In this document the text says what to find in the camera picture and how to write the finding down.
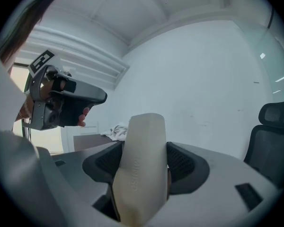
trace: person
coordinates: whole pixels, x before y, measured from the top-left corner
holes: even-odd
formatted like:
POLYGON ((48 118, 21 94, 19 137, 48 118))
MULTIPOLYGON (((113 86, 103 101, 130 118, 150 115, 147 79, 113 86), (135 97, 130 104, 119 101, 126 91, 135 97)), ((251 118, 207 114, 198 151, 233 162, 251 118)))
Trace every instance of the person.
MULTIPOLYGON (((15 58, 21 49, 21 46, 26 42, 30 32, 33 30, 34 26, 41 21, 44 13, 51 5, 54 0, 34 0, 24 9, 22 14, 16 21, 13 29, 9 31, 9 34, 4 38, 3 42, 0 44, 0 59, 2 61, 5 69, 11 73, 12 65, 14 64, 15 58)), ((53 81, 45 84, 41 89, 41 98, 46 100, 49 98, 49 92, 52 89, 53 81)), ((65 81, 60 84, 61 90, 65 86, 65 81)), ((21 107, 17 120, 29 118, 34 107, 34 102, 30 94, 27 94, 27 98, 23 106, 21 107)), ((78 118, 78 126, 84 127, 86 124, 84 122, 85 117, 89 113, 89 108, 85 108, 82 114, 78 118)))

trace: chair backrest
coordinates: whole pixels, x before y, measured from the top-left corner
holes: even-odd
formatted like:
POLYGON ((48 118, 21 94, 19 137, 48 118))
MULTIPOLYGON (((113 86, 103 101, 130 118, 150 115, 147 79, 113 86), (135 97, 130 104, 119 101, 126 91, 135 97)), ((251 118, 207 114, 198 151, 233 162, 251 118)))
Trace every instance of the chair backrest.
POLYGON ((253 128, 244 162, 276 186, 284 186, 284 102, 266 104, 259 113, 263 125, 253 128))
POLYGON ((284 128, 284 102, 264 105, 259 113, 263 125, 284 128))

